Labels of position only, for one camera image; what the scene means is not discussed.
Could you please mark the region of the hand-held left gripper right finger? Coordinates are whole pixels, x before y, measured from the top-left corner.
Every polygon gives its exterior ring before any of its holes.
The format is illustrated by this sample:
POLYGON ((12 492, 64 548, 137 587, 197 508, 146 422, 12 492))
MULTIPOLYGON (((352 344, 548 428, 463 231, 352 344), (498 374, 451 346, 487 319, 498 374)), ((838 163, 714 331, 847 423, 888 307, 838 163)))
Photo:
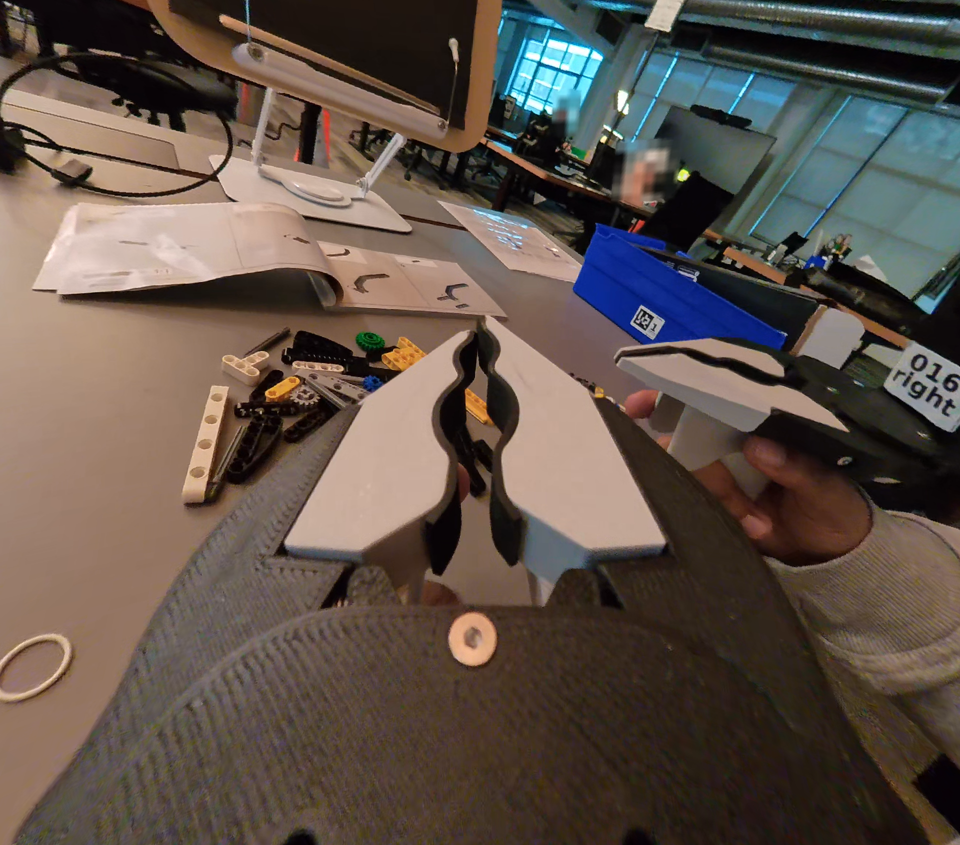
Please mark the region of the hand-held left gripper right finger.
POLYGON ((563 574, 663 553, 666 536, 597 399, 496 319, 477 328, 494 546, 544 606, 563 574))

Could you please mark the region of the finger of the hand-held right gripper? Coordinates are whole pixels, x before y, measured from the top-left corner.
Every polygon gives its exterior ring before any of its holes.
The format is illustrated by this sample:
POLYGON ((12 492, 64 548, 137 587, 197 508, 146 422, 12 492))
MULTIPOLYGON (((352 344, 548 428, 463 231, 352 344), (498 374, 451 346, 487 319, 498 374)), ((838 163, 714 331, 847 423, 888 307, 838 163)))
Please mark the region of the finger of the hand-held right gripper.
POLYGON ((626 371, 626 362, 674 355, 685 356, 758 383, 785 383, 792 363, 790 355, 782 355, 775 349, 738 339, 721 338, 686 339, 622 347, 614 354, 613 362, 626 371))
POLYGON ((738 431, 757 430, 775 413, 848 432, 833 412, 786 384, 756 381, 691 357, 627 357, 617 367, 659 392, 738 431))

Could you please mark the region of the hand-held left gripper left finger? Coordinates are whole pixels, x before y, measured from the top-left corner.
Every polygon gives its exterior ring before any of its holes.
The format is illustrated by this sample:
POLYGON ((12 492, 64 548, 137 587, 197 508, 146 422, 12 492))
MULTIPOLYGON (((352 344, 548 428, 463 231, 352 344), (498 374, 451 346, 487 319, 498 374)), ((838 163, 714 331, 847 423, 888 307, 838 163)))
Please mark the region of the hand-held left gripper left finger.
POLYGON ((383 570, 419 601, 462 527, 459 457, 477 334, 455 334, 353 415, 283 547, 298 560, 383 570))

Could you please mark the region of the pile of large lego pieces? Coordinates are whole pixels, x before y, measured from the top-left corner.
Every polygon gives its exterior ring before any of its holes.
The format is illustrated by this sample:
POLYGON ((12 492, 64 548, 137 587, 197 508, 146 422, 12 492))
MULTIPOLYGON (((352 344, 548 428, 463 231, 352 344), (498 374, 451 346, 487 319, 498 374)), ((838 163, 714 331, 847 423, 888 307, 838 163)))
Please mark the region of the pile of large lego pieces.
POLYGON ((404 336, 388 345, 378 333, 360 332, 354 343, 362 353, 354 354, 325 336, 300 330, 282 350, 284 368, 271 369, 272 350, 289 335, 283 329, 245 356, 222 358, 222 370, 247 384, 246 399, 232 407, 239 426, 215 464, 231 391, 211 387, 182 488, 184 504, 217 502, 225 485, 246 483, 259 473, 281 443, 304 441, 426 356, 404 336))

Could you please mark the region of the person's right forearm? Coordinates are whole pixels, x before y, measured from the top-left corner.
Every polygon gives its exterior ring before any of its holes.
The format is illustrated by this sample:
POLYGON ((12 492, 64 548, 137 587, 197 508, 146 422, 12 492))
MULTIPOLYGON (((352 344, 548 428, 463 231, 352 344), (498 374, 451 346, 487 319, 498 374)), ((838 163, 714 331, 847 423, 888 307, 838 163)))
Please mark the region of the person's right forearm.
POLYGON ((767 558, 806 627, 846 718, 931 843, 958 843, 958 788, 920 789, 941 758, 958 767, 958 529, 873 508, 844 556, 767 558))

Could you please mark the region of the person's right hand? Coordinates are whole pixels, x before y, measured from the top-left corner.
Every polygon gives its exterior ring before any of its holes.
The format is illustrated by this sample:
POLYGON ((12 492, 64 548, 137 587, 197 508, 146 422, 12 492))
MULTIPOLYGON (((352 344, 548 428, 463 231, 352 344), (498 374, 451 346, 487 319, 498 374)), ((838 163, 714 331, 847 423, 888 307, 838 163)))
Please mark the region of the person's right hand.
POLYGON ((869 537, 872 506, 844 475, 760 436, 745 440, 742 455, 769 481, 756 498, 722 462, 695 469, 693 476, 762 555, 791 567, 813 566, 851 553, 869 537))

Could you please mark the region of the blue plastic bin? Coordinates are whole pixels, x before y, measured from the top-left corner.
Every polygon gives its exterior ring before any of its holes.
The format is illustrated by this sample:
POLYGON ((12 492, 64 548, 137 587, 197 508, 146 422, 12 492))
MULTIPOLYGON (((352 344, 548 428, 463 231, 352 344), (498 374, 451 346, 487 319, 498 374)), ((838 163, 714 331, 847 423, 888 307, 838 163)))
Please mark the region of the blue plastic bin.
POLYGON ((644 239, 598 224, 572 285, 575 295, 643 343, 744 339, 782 350, 786 334, 681 274, 644 239))

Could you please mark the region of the large display screen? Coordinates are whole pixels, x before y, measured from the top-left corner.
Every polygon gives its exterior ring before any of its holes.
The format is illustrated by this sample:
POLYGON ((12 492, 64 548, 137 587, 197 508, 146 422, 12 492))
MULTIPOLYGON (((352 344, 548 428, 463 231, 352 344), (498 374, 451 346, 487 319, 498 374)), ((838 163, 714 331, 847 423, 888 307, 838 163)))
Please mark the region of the large display screen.
POLYGON ((663 201, 695 174, 737 200, 765 167, 777 138, 753 127, 752 120, 703 105, 671 106, 654 135, 667 148, 670 178, 663 201))

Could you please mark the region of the black computer monitor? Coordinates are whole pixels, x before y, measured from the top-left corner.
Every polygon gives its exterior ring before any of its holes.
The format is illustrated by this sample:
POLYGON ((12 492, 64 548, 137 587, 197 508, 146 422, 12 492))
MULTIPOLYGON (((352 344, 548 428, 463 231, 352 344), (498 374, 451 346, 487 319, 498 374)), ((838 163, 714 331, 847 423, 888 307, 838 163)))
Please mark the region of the black computer monitor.
POLYGON ((586 179, 594 186, 612 191, 621 176, 625 151, 621 145, 598 142, 586 168, 586 179))

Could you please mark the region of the printed paper sheet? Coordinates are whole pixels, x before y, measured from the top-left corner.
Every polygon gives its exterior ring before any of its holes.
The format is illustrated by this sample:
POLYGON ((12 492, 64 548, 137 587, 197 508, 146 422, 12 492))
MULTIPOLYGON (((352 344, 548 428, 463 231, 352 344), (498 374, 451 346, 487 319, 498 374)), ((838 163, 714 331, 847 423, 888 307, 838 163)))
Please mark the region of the printed paper sheet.
POLYGON ((535 224, 475 205, 439 204, 510 271, 571 285, 579 277, 582 262, 535 224))

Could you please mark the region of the wooden office desk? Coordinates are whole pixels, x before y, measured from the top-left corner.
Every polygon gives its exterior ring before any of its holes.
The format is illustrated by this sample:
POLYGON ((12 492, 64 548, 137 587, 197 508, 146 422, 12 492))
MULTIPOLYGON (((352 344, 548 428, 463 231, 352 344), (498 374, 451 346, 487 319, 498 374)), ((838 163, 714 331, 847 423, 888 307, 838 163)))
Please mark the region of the wooden office desk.
POLYGON ((501 180, 494 199, 495 210, 503 211, 518 180, 526 181, 536 193, 544 197, 551 197, 558 193, 561 198, 590 201, 644 217, 654 215, 656 210, 657 206, 655 204, 634 205, 622 202, 615 198, 610 191, 594 188, 580 179, 569 179, 555 171, 540 167, 532 161, 520 157, 504 144, 493 139, 483 137, 480 145, 507 169, 507 174, 501 180))

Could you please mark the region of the open instruction booklet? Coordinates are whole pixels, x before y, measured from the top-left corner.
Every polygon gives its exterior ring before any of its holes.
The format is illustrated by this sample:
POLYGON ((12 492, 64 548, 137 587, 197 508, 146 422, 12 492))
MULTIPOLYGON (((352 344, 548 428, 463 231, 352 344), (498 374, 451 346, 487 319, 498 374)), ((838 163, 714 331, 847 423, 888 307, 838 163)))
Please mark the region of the open instruction booklet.
POLYGON ((83 296, 306 273, 328 310, 507 318, 458 263, 318 238, 272 203, 78 203, 32 289, 83 296))

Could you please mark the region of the white rubber band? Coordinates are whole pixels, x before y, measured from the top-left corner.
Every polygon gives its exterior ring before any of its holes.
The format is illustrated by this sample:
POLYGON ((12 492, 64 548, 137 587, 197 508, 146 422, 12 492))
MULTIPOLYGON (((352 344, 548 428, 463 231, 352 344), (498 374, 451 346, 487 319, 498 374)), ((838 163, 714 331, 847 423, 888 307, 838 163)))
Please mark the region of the white rubber band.
POLYGON ((75 649, 71 640, 67 636, 60 633, 43 633, 28 637, 18 642, 18 644, 10 648, 2 655, 1 677, 6 674, 8 666, 15 659, 18 659, 22 654, 30 649, 44 645, 56 646, 60 651, 61 657, 53 673, 42 682, 25 690, 9 691, 2 687, 1 704, 13 705, 37 698, 47 693, 57 683, 65 678, 67 672, 70 670, 73 664, 75 649))

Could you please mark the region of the silver ventilation duct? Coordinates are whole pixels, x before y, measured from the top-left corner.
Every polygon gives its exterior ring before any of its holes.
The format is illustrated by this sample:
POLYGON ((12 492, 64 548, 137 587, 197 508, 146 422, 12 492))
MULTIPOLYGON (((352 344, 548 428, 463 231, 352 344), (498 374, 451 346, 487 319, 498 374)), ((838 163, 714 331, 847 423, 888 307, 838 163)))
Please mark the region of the silver ventilation duct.
MULTIPOLYGON (((657 0, 568 0, 611 9, 652 13, 657 0)), ((784 0, 684 0, 677 16, 759 23, 812 32, 957 47, 958 17, 888 8, 859 8, 784 0)))

